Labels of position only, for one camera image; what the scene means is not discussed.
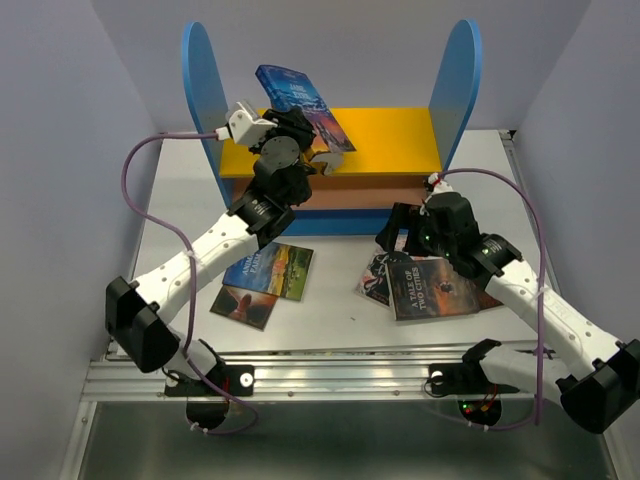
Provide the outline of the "A Tale of Two Cities book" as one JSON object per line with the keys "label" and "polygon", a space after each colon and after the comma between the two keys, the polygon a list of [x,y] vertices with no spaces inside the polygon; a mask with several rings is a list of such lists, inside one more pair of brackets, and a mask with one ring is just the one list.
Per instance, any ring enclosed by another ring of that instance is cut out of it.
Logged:
{"label": "A Tale of Two Cities book", "polygon": [[480,311],[475,286],[442,258],[407,260],[386,267],[397,322],[465,316]]}

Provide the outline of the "Jane Eyre book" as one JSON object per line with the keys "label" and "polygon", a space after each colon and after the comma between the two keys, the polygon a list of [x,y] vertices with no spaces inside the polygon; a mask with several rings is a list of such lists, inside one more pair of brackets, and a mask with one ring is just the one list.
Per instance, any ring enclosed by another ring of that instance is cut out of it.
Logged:
{"label": "Jane Eyre book", "polygon": [[255,76],[273,109],[287,111],[299,107],[311,123],[314,151],[355,152],[356,148],[338,123],[310,78],[302,72],[275,65],[259,65]]}

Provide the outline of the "Three Days to See book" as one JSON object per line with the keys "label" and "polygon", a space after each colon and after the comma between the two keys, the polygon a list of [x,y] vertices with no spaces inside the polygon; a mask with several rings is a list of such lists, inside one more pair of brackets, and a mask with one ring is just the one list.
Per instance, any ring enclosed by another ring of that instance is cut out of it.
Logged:
{"label": "Three Days to See book", "polygon": [[271,294],[223,285],[210,312],[264,331],[277,300]]}

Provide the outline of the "aluminium mounting rail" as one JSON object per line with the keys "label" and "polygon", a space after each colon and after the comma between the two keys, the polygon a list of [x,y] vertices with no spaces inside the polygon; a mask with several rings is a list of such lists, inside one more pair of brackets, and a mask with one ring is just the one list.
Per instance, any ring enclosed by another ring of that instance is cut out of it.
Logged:
{"label": "aluminium mounting rail", "polygon": [[[390,355],[230,356],[228,365],[254,366],[257,403],[302,401],[427,400],[423,383],[430,367],[457,360],[454,352],[410,351]],[[84,401],[169,401],[166,377],[143,374],[129,361],[93,362]]]}

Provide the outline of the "Animal Farm book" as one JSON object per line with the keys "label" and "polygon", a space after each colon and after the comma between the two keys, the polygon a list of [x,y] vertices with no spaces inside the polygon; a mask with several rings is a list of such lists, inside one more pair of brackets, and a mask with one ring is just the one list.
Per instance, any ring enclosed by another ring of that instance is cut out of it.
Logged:
{"label": "Animal Farm book", "polygon": [[311,249],[272,242],[229,267],[222,283],[300,301],[313,254]]}

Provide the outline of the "brown Edmund Burke book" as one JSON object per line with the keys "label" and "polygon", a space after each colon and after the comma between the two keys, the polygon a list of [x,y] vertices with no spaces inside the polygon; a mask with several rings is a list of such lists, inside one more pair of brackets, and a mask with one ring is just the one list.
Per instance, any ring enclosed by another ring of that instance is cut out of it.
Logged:
{"label": "brown Edmund Burke book", "polygon": [[499,300],[487,294],[485,291],[479,291],[477,293],[477,299],[481,310],[489,310],[502,306],[502,303]]}

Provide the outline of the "Little Women floral book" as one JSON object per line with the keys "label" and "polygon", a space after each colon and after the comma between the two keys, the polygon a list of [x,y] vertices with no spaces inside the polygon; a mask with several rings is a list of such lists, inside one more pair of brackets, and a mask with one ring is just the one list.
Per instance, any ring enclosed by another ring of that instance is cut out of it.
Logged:
{"label": "Little Women floral book", "polygon": [[404,258],[405,255],[402,252],[386,252],[377,248],[355,287],[355,293],[384,307],[389,307],[387,264]]}

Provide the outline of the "blue wooden bookshelf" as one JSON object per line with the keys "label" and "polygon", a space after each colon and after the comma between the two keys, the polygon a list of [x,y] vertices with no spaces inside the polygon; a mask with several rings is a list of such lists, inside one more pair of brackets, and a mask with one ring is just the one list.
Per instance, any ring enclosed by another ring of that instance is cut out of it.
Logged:
{"label": "blue wooden bookshelf", "polygon": [[[223,202],[230,205],[248,186],[257,159],[234,141],[235,127],[248,109],[228,104],[213,47],[199,22],[184,28],[181,62],[197,132],[223,130],[219,140],[201,145]],[[453,27],[425,107],[331,108],[306,74],[258,66],[255,75],[272,108],[301,107],[315,133],[306,152],[319,172],[311,179],[313,196],[288,234],[374,234],[394,202],[416,202],[423,178],[451,164],[476,103],[482,68],[482,38],[472,19]]]}

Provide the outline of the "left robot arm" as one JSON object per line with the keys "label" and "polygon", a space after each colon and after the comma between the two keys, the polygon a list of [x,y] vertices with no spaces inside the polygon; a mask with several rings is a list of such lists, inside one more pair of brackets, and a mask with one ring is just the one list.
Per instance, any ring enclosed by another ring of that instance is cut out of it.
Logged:
{"label": "left robot arm", "polygon": [[129,193],[130,209],[174,233],[182,250],[154,270],[133,280],[117,277],[106,287],[105,323],[109,335],[140,372],[161,369],[187,377],[199,393],[215,392],[222,382],[220,357],[171,323],[183,307],[196,312],[197,293],[237,261],[278,238],[294,221],[295,208],[312,196],[316,169],[305,158],[315,132],[298,107],[268,109],[258,115],[239,102],[227,123],[205,133],[163,132],[141,140],[135,151],[158,140],[231,140],[256,155],[253,177],[241,197],[197,240],[177,226],[141,210]]}

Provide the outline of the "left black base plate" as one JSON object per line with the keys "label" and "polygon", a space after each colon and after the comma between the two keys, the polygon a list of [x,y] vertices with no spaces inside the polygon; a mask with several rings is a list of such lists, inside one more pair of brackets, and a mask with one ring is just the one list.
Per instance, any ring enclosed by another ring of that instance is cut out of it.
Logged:
{"label": "left black base plate", "polygon": [[[177,371],[162,372],[166,377],[164,394],[187,398],[186,419],[193,430],[219,431],[230,417],[231,401],[211,389],[200,378],[193,379]],[[250,397],[254,391],[255,367],[250,364],[216,366],[206,374],[218,389],[234,397]]]}

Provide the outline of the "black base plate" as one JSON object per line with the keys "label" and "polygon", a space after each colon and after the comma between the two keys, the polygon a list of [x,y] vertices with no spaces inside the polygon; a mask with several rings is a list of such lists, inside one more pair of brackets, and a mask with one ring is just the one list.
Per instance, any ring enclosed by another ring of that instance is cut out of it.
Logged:
{"label": "black base plate", "polygon": [[502,416],[501,395],[519,393],[519,390],[490,382],[482,370],[473,365],[436,363],[429,367],[423,392],[435,399],[456,396],[463,420],[471,426],[491,429]]}
{"label": "black base plate", "polygon": [[[219,431],[230,417],[231,401],[211,389],[200,378],[193,379],[177,371],[162,372],[166,377],[164,394],[187,398],[186,419],[193,430]],[[255,367],[250,364],[216,366],[206,374],[218,389],[234,397],[250,397],[254,391]]]}

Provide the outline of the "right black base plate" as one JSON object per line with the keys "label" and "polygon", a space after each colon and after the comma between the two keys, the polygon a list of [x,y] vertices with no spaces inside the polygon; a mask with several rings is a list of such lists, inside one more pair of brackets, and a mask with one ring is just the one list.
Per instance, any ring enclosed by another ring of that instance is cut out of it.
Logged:
{"label": "right black base plate", "polygon": [[456,396],[463,420],[471,426],[491,429],[502,416],[501,395],[519,393],[519,390],[490,382],[482,370],[473,365],[436,363],[429,367],[423,392],[435,399]]}

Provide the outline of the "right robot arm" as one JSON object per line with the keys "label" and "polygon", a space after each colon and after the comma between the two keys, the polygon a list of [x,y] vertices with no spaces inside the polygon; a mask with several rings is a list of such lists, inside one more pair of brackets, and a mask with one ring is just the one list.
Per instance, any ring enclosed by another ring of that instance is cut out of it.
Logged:
{"label": "right robot arm", "polygon": [[522,253],[498,234],[483,233],[470,202],[457,192],[434,193],[421,206],[397,203],[376,237],[386,251],[400,231],[409,255],[436,256],[502,303],[556,353],[519,352],[485,339],[461,360],[440,363],[431,380],[438,396],[480,394],[491,385],[544,398],[581,428],[601,434],[639,399],[639,342],[623,342],[588,320]]}

